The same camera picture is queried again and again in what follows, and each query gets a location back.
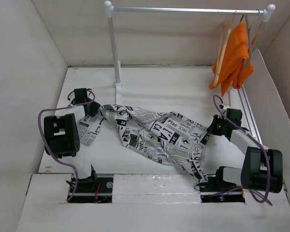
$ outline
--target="black and white garment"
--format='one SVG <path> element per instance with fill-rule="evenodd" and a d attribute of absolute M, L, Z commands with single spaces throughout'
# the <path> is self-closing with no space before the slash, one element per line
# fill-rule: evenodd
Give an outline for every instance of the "black and white garment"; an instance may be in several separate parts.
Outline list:
<path fill-rule="evenodd" d="M 86 116 L 78 123 L 81 143 L 90 145 L 105 119 L 117 128 L 125 147 L 154 162 L 178 165 L 201 182 L 208 181 L 203 169 L 209 138 L 207 127 L 175 112 L 156 113 L 140 107 L 103 105 L 100 114 L 93 118 Z"/>

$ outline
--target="orange towel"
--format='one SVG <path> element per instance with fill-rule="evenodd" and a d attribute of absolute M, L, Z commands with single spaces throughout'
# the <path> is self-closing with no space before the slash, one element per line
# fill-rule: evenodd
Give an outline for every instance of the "orange towel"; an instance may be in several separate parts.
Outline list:
<path fill-rule="evenodd" d="M 217 86 L 221 84 L 221 95 L 223 96 L 231 83 L 233 88 L 240 89 L 243 83 L 253 73 L 253 66 L 249 63 L 244 68 L 243 60 L 248 60 L 248 38 L 246 23 L 241 22 L 232 31 L 229 36 L 226 51 L 222 61 Z M 213 72 L 216 71 L 216 64 L 213 66 Z M 209 85 L 210 89 L 214 89 L 214 80 Z"/>

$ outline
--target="white tabletop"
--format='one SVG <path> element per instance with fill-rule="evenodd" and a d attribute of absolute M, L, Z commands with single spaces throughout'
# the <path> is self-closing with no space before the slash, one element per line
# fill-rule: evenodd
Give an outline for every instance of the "white tabletop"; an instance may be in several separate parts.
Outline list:
<path fill-rule="evenodd" d="M 218 114 L 212 96 L 220 88 L 210 90 L 213 79 L 211 67 L 176 68 L 122 68 L 122 103 L 139 106 L 156 112 L 179 112 L 188 118 L 209 126 L 213 115 Z M 113 68 L 69 68 L 58 107 L 69 102 L 67 95 L 75 88 L 92 88 L 100 104 L 115 103 Z M 224 97 L 225 103 L 243 109 L 237 90 Z M 90 164 L 99 174 L 176 174 L 183 171 L 155 163 L 125 148 L 115 128 L 107 121 L 91 146 L 81 146 L 76 158 L 64 158 L 66 162 L 78 162 L 83 175 L 90 174 Z M 205 170 L 214 174 L 219 166 L 242 167 L 244 155 L 225 137 L 211 136 L 206 147 Z M 57 164 L 44 152 L 40 173 L 71 173 L 69 167 Z"/>

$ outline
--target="horizontal metal bar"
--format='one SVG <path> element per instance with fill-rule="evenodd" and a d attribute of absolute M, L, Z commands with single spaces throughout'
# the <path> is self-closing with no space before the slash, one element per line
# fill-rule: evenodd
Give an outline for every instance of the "horizontal metal bar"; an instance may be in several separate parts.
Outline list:
<path fill-rule="evenodd" d="M 264 15 L 264 10 L 220 10 L 190 8 L 155 8 L 155 7 L 121 7 L 114 6 L 114 12 L 161 12 L 161 13 L 195 13 L 220 15 Z"/>

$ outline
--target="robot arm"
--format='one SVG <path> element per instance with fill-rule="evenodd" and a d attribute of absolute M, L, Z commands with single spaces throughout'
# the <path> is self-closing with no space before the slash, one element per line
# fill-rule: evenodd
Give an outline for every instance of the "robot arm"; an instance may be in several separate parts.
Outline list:
<path fill-rule="evenodd" d="M 223 113 L 233 123 L 241 126 L 242 112 L 236 109 L 223 109 Z M 263 151 L 241 130 L 223 117 L 215 115 L 208 128 L 212 135 L 226 136 L 245 155 L 242 168 L 220 167 L 216 172 L 218 184 L 234 183 L 245 189 L 265 191 L 267 167 Z M 279 193 L 282 189 L 282 154 L 278 150 L 263 146 L 270 163 L 270 192 Z"/>

